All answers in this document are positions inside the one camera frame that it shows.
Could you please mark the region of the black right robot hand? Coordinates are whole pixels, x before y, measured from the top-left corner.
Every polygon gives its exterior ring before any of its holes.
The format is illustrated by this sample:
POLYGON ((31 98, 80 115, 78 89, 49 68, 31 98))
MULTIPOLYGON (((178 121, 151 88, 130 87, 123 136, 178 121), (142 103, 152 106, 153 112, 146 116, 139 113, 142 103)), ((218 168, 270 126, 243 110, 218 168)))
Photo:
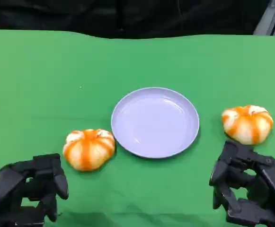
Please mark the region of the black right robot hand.
POLYGON ((229 223, 275 227, 275 158, 253 146, 227 140, 210 176, 213 209, 226 211, 229 223))

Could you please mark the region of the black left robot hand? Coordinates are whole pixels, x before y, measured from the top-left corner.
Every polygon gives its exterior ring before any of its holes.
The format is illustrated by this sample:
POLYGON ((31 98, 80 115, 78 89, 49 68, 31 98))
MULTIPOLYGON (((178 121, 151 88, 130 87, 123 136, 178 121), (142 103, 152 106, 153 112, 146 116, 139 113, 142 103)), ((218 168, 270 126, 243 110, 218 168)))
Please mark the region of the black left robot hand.
POLYGON ((59 154, 34 156, 0 169, 0 227, 42 227, 58 217, 57 199, 69 197, 59 154))

